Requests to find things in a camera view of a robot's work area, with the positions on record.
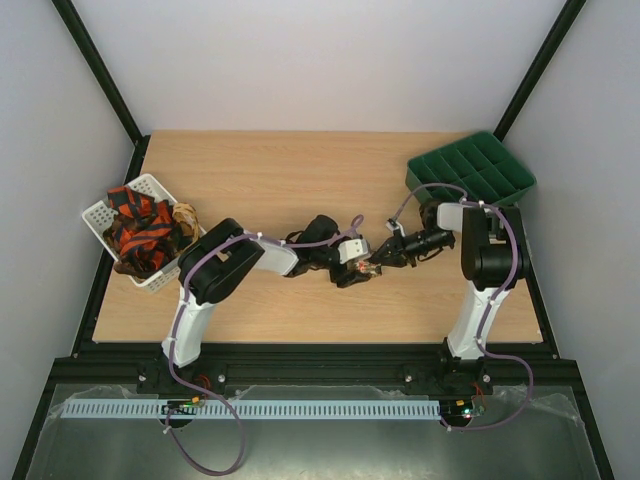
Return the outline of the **floral patterned tie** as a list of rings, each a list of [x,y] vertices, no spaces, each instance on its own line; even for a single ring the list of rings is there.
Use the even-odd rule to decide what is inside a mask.
[[[358,278],[370,280],[382,275],[382,266],[369,260],[358,260],[353,264],[353,271]]]

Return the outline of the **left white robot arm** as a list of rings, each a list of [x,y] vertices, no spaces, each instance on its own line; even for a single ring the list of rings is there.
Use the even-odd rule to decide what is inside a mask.
[[[367,240],[357,232],[356,216],[342,232],[326,215],[283,239],[252,233],[227,218],[202,236],[178,259],[180,294],[176,314],[162,349],[169,364],[182,368],[197,360],[213,313],[253,270],[295,278],[326,270],[330,282],[347,288],[382,273],[371,263]]]

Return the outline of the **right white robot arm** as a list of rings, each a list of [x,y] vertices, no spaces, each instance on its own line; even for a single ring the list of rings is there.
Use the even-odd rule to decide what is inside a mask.
[[[460,243],[460,265],[467,293],[458,319],[446,337],[452,358],[439,363],[436,379],[445,390],[460,390],[471,379],[465,361],[487,354],[486,336],[497,312],[518,280],[528,275],[521,215],[516,207],[482,202],[431,199],[420,207],[422,229],[407,234],[396,217],[387,222],[391,236],[370,257],[374,264],[416,266]]]

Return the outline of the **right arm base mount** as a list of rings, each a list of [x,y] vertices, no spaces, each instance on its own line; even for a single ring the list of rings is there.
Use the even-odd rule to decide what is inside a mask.
[[[491,395],[493,385],[484,377],[482,363],[460,365],[405,364],[402,378],[408,395],[427,395],[433,398],[466,398],[482,393]]]

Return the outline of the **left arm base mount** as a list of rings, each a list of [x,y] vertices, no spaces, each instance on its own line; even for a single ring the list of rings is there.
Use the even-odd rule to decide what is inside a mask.
[[[174,366],[174,372],[183,381],[223,394],[226,388],[227,365],[220,362],[197,361],[186,367]],[[199,390],[178,382],[170,373],[165,358],[138,365],[138,394],[156,395],[160,399],[181,399],[201,395]]]

